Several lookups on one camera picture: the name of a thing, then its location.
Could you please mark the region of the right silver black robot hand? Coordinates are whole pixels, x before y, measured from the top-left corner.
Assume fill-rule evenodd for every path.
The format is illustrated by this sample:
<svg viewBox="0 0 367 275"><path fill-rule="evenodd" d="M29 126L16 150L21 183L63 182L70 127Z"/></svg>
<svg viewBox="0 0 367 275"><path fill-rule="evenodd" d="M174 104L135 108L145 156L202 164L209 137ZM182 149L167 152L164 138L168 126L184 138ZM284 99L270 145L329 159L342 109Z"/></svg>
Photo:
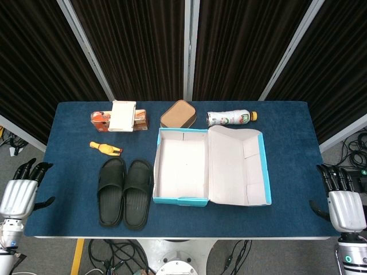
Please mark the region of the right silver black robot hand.
<svg viewBox="0 0 367 275"><path fill-rule="evenodd" d="M320 209L313 200L310 208L319 217L330 222L340 233L359 233L366 230L366 206L362 204L362 188L352 177L352 172L337 166L317 165L325 189L328 212Z"/></svg>

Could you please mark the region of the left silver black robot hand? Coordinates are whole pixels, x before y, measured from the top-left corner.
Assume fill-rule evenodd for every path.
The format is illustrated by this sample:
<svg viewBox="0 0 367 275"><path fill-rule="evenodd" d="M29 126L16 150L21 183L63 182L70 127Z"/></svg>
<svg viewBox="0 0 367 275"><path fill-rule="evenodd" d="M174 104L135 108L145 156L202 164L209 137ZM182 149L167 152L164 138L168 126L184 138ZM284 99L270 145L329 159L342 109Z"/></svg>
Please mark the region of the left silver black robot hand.
<svg viewBox="0 0 367 275"><path fill-rule="evenodd" d="M5 219L26 219L32 212L50 206L55 197L36 202L38 188L52 163L40 162L33 166L36 158L20 165L12 180L8 181L1 202L1 216Z"/></svg>

